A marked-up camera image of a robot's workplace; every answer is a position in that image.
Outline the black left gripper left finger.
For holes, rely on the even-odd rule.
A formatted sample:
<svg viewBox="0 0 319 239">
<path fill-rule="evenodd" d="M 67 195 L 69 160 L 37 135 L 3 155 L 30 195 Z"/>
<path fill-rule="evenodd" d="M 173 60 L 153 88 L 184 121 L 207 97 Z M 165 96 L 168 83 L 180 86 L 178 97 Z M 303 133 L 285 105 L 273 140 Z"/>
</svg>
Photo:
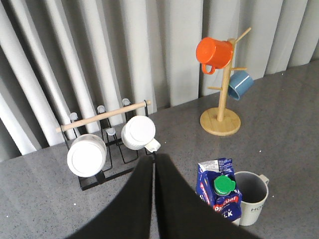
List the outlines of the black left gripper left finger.
<svg viewBox="0 0 319 239">
<path fill-rule="evenodd" d="M 139 159 L 112 202 L 69 239 L 148 239 L 153 195 L 153 158 Z"/>
</svg>

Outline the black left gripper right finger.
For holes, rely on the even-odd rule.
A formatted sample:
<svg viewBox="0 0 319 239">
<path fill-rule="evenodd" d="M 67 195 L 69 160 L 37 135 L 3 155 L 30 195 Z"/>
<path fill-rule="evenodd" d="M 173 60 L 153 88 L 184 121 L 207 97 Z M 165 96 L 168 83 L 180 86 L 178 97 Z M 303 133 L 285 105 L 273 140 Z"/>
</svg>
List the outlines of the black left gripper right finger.
<svg viewBox="0 0 319 239">
<path fill-rule="evenodd" d="M 155 155 L 155 204 L 162 239 L 257 238 L 202 201 L 168 154 Z"/>
</svg>

